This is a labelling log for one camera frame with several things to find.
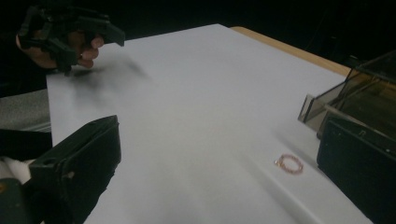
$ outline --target finger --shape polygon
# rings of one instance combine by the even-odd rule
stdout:
[[[99,50],[98,49],[86,49],[82,51],[81,53],[81,58],[83,60],[93,60],[99,56]]]
[[[99,49],[99,48],[101,48],[104,44],[105,44],[105,40],[104,40],[101,36],[99,36],[99,35],[97,35],[96,38],[94,38],[94,39],[91,41],[91,46],[92,46],[93,49]]]
[[[78,59],[78,64],[86,67],[86,68],[92,68],[93,67],[93,60],[83,60],[83,59]]]

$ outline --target white tabletop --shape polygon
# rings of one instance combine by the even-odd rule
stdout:
[[[88,75],[48,77],[53,141],[119,117],[122,162],[87,223],[370,223],[297,120],[343,80],[221,25],[106,45]]]

